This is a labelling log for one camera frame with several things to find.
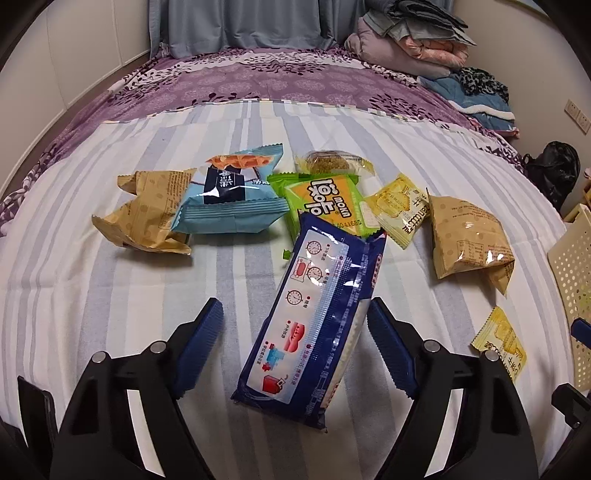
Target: yellow plastic basket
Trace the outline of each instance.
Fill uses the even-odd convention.
[[[548,252],[550,267],[570,326],[577,318],[591,322],[591,212],[579,205],[579,214],[566,233]],[[571,339],[574,386],[581,392],[591,388],[591,351]]]

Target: purple floral bedspread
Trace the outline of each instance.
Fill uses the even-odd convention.
[[[436,122],[442,128],[459,125],[491,139],[494,147],[486,150],[521,169],[518,153],[504,140],[453,109],[415,78],[361,62],[341,48],[229,49],[182,60],[161,52],[84,107],[53,141],[27,174],[22,188],[0,203],[0,236],[37,179],[66,158],[101,122],[246,98],[354,105]]]

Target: black plastic bag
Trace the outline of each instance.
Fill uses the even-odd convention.
[[[525,174],[560,212],[566,197],[573,191],[581,172],[577,151],[571,145],[552,142],[538,158],[525,155]]]

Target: snack package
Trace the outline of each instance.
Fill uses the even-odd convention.
[[[523,370],[527,355],[502,308],[495,307],[472,341],[479,352],[494,350],[499,354],[509,376],[515,382]]]
[[[233,400],[323,429],[374,291],[386,235],[366,241],[311,213]]]
[[[93,215],[92,224],[118,247],[190,255],[189,236],[171,232],[170,225],[193,173],[137,171],[117,177],[119,188],[137,197],[105,218]]]
[[[283,145],[219,155],[196,168],[173,219],[182,233],[258,233],[289,211],[267,182]]]
[[[500,221],[486,210],[453,197],[429,195],[429,207],[437,278],[486,268],[492,284],[504,295],[515,257]]]
[[[357,175],[358,188],[364,197],[373,195],[382,183],[375,173],[374,165],[352,153],[341,150],[318,150],[306,154],[305,157],[295,158],[295,169],[299,173],[312,175],[330,173],[332,175]]]
[[[429,202],[423,192],[404,174],[365,199],[371,211],[398,245],[406,248],[429,216]]]
[[[310,212],[362,238],[379,229],[375,217],[357,190],[357,176],[279,173],[269,183],[290,208],[288,228],[293,239],[300,231],[300,213]]]

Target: wall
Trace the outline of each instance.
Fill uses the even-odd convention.
[[[0,192],[69,107],[148,50],[148,0],[55,0],[0,72]]]
[[[591,132],[585,136],[564,113],[568,98],[591,115],[591,80],[558,29],[531,10],[505,0],[456,0],[454,12],[470,26],[478,44],[469,65],[488,70],[509,87],[517,117],[519,153],[539,155],[558,140],[579,152],[582,170],[591,167]],[[563,207],[581,198],[583,175]]]

